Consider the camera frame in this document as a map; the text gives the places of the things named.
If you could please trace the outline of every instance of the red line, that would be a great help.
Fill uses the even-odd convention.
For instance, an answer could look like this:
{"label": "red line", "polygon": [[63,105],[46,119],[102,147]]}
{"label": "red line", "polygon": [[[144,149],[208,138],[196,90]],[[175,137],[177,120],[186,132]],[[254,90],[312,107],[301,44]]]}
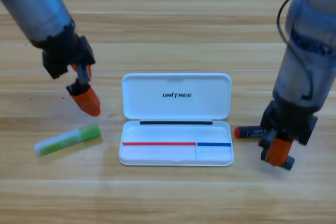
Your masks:
{"label": "red line", "polygon": [[124,142],[122,144],[128,146],[196,146],[194,142]]}

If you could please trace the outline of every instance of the blue line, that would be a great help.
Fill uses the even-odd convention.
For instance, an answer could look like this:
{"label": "blue line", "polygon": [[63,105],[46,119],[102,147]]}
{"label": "blue line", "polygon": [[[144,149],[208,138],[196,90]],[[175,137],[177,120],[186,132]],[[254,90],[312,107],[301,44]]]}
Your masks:
{"label": "blue line", "polygon": [[222,146],[222,147],[231,147],[231,143],[197,143],[197,146]]}

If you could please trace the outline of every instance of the black strip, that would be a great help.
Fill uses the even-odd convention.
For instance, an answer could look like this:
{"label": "black strip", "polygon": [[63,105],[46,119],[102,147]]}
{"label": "black strip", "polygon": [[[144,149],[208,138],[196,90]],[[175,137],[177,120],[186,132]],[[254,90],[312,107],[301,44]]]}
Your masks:
{"label": "black strip", "polygon": [[212,125],[212,121],[140,121],[140,124],[197,124]]}

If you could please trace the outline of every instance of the white plastic case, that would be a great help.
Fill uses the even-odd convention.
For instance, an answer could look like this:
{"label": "white plastic case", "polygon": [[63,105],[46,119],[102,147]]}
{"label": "white plastic case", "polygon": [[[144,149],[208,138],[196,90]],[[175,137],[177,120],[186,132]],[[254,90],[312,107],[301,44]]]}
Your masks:
{"label": "white plastic case", "polygon": [[231,78],[223,73],[132,73],[122,79],[125,165],[227,166],[234,160]]}

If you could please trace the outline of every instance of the black cable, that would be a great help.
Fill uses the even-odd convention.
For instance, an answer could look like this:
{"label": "black cable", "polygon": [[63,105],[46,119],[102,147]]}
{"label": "black cable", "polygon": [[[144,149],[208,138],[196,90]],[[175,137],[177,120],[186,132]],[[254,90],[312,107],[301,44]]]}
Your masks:
{"label": "black cable", "polygon": [[295,52],[295,49],[292,47],[292,45],[289,43],[289,40],[287,40],[287,38],[285,37],[284,32],[281,30],[280,27],[280,18],[281,18],[281,13],[284,9],[284,7],[287,5],[287,3],[290,0],[285,0],[284,3],[282,4],[282,6],[280,7],[280,10],[278,12],[278,17],[277,17],[277,27],[278,27],[278,31],[280,33],[280,36],[282,38],[282,40],[284,41],[284,43],[287,45],[288,49],[291,51],[291,53],[293,54],[294,58],[297,60],[297,62],[301,65],[301,67],[303,68],[304,72],[306,73],[308,80],[309,80],[309,86],[310,86],[310,90],[309,90],[309,94],[308,95],[303,95],[302,98],[306,99],[306,100],[311,100],[313,97],[313,93],[314,93],[314,83],[313,83],[313,79],[311,76],[311,73],[306,69],[305,63],[302,61],[302,59],[298,56],[298,54]]}

